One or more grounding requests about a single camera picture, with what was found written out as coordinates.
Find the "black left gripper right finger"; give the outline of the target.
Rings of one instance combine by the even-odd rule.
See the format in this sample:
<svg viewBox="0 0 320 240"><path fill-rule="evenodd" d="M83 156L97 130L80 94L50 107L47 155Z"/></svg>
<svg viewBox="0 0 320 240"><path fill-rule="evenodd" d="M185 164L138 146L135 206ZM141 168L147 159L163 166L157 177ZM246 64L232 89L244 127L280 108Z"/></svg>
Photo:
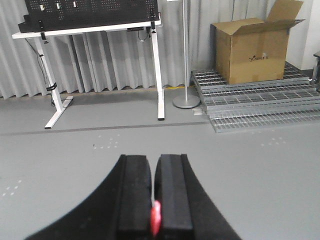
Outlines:
<svg viewBox="0 0 320 240"><path fill-rule="evenodd" d="M157 240L239 240L196 177L185 154L163 154L154 176Z"/></svg>

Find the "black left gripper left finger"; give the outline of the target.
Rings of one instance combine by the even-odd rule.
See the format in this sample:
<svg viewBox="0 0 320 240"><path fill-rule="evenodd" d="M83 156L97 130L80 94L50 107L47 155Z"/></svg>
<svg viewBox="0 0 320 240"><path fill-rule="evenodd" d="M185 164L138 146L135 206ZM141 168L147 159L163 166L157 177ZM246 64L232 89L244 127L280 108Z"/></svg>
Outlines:
<svg viewBox="0 0 320 240"><path fill-rule="evenodd" d="M144 155L121 155L77 207L29 240L150 240L152 179Z"/></svg>

